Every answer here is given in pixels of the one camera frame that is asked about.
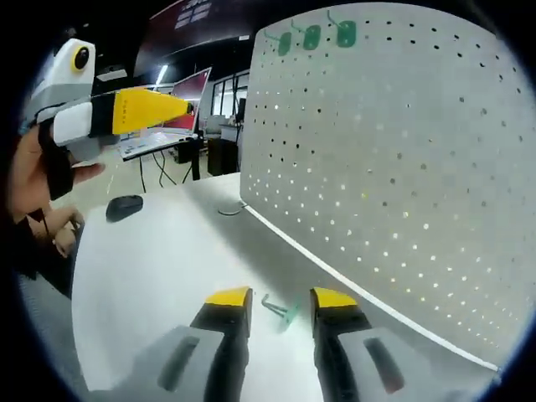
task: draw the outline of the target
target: tabletop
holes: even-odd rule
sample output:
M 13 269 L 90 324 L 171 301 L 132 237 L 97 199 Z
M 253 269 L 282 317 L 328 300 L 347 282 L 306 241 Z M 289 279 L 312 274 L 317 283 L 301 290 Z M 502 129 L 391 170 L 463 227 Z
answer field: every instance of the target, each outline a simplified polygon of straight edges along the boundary
M 241 400 L 322 401 L 313 362 L 309 290 L 340 290 L 358 299 L 369 321 L 423 353 L 431 369 L 458 388 L 481 389 L 493 372 L 456 356 L 361 300 L 288 245 L 240 201 L 240 174 L 143 194 L 142 211 L 106 222 L 93 209 L 76 259 L 72 315 L 75 345 L 89 390 L 111 389 L 134 358 L 177 325 L 189 325 L 207 296 L 238 286 L 254 290 L 250 361 Z M 260 299 L 301 310 L 284 332 Z

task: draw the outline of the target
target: computer mouse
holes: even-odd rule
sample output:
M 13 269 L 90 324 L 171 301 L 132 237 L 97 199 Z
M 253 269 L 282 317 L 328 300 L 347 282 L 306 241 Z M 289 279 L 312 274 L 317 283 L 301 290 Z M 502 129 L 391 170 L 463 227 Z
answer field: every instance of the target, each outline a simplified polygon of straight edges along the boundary
M 143 207 L 143 198 L 139 195 L 125 195 L 112 199 L 106 208 L 106 221 L 114 223 L 128 218 Z

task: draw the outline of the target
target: person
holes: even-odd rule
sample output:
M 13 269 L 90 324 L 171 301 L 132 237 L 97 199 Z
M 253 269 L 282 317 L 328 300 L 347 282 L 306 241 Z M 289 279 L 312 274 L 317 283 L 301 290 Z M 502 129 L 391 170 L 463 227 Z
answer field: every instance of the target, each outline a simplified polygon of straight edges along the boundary
M 41 245 L 52 242 L 63 258 L 69 258 L 75 247 L 75 232 L 83 226 L 84 216 L 75 206 L 52 209 L 47 204 L 41 211 L 42 216 L 36 219 L 31 214 L 27 216 L 33 237 Z
M 38 140 L 39 127 L 32 127 L 16 141 L 11 167 L 8 171 L 7 211 L 13 229 L 13 240 L 24 252 L 14 256 L 17 271 L 35 279 L 41 274 L 52 286 L 70 297 L 73 261 L 70 253 L 75 246 L 74 229 L 84 223 L 80 212 L 73 207 L 52 210 L 50 192 Z M 93 178 L 104 165 L 73 167 L 74 184 Z M 36 211 L 43 211 L 36 217 Z M 72 229 L 70 221 L 75 223 Z

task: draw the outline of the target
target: metal hook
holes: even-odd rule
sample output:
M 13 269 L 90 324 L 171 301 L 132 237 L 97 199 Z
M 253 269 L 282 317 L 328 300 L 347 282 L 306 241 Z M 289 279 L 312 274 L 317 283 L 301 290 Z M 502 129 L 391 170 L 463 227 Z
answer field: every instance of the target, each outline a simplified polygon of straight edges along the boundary
M 329 19 L 329 21 L 330 21 L 331 23 L 334 23 L 334 24 L 337 25 L 339 28 L 341 28 L 341 25 L 340 25 L 338 22 L 336 22 L 336 21 L 332 18 L 331 14 L 329 13 L 329 10 L 327 10 L 327 19 Z
M 269 303 L 267 301 L 268 297 L 270 296 L 268 295 L 268 293 L 266 293 L 265 296 L 260 301 L 260 304 L 262 304 L 271 312 L 274 312 L 275 314 L 277 314 L 279 317 L 284 317 L 288 313 L 288 310 L 286 310 L 284 307 L 279 307 L 279 306 L 276 306 L 275 304 Z
M 275 36 L 271 36 L 271 35 L 269 35 L 268 33 L 266 33 L 266 30 L 264 31 L 264 34 L 265 34 L 265 36 L 266 36 L 268 39 L 276 40 L 277 42 L 280 41 L 279 38 L 276 38 Z
M 297 26 L 294 25 L 294 20 L 291 19 L 291 28 L 294 28 L 296 31 L 300 32 L 300 33 L 304 33 L 305 31 L 301 28 L 298 28 Z

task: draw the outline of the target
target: white pegboard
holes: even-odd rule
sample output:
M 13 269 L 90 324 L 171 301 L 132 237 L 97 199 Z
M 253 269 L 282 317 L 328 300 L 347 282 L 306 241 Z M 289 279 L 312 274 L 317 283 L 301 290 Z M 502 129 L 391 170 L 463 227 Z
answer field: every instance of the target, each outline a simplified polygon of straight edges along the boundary
M 535 127 L 526 77 L 488 31 L 404 4 L 324 8 L 257 34 L 240 193 L 381 301 L 501 365 L 536 294 Z

